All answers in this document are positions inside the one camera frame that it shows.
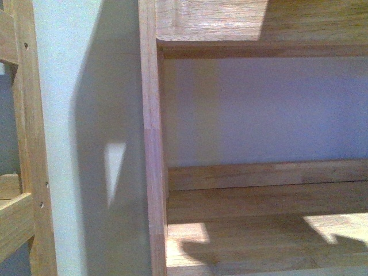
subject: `wooden rail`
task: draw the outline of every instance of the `wooden rail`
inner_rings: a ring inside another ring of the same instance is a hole
[[[0,201],[0,263],[35,235],[32,195]]]
[[[368,159],[170,168],[170,190],[368,181]]]
[[[18,53],[13,18],[0,10],[0,62],[17,65]]]

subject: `wooden plank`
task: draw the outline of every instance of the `wooden plank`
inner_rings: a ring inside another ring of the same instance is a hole
[[[0,263],[35,234],[33,200],[22,194],[0,206]]]
[[[166,191],[155,1],[139,0],[145,163],[152,276],[166,275]]]
[[[368,181],[368,159],[170,168],[170,190]]]
[[[0,175],[0,200],[10,200],[21,194],[21,185],[17,174]]]
[[[367,43],[367,14],[367,0],[157,0],[157,37]]]
[[[158,41],[165,59],[368,56],[368,44],[346,41]]]
[[[168,275],[367,266],[367,197],[368,182],[173,191]]]
[[[16,65],[18,53],[13,18],[0,10],[0,62]]]
[[[14,18],[19,66],[13,82],[20,151],[22,189],[33,195],[35,236],[30,243],[34,276],[56,276],[51,199],[31,0],[5,0],[4,10]]]
[[[367,56],[366,0],[157,0],[164,56]]]

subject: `white wall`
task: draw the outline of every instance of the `white wall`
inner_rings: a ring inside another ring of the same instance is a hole
[[[168,165],[368,157],[368,59],[166,60]]]
[[[137,1],[33,3],[59,275],[150,275]]]

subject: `wooden frame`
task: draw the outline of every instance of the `wooden frame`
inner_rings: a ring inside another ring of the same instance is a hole
[[[362,6],[359,0],[352,2],[339,0],[338,4],[333,0],[320,1],[316,6],[303,1],[285,2],[283,0],[195,0],[185,3],[179,0],[139,0],[145,159],[153,276],[166,275],[168,187],[165,178],[160,109],[159,82],[162,74],[160,73],[162,59],[367,56],[367,7]],[[201,6],[206,7],[206,13],[202,12]],[[280,17],[279,13],[285,13],[285,10],[290,13],[287,13],[284,18]],[[347,164],[344,162],[339,163],[340,168]],[[348,169],[345,167],[345,171],[342,170],[340,175],[331,179],[333,181],[345,179],[344,172],[353,168],[357,170],[353,179],[365,180],[367,160],[357,162],[361,162],[357,167],[354,167],[355,165]],[[317,170],[316,176],[326,173],[327,176],[324,179],[328,179],[329,174],[336,172],[336,168],[330,166],[331,164],[327,164],[327,168]],[[269,165],[260,166],[264,171]],[[300,164],[298,166],[291,163],[288,166],[295,166],[296,170],[300,169]],[[186,171],[184,174],[190,174],[197,169],[171,169],[169,178],[172,180],[174,173],[182,177],[183,171]],[[204,175],[208,175],[210,169],[210,167],[202,168],[197,178],[201,179]]]
[[[4,234],[7,246],[0,248],[0,261],[28,240],[32,275],[57,276],[33,6],[31,0],[4,0],[3,5],[0,61],[13,73],[23,194],[2,201],[0,228],[11,233]],[[12,181],[5,197],[18,193]]]

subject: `wooden crossbar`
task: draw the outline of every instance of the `wooden crossbar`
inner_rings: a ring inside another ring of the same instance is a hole
[[[0,10],[0,62],[17,65],[18,53],[13,18]]]
[[[0,262],[35,235],[32,195],[22,194],[0,204]]]

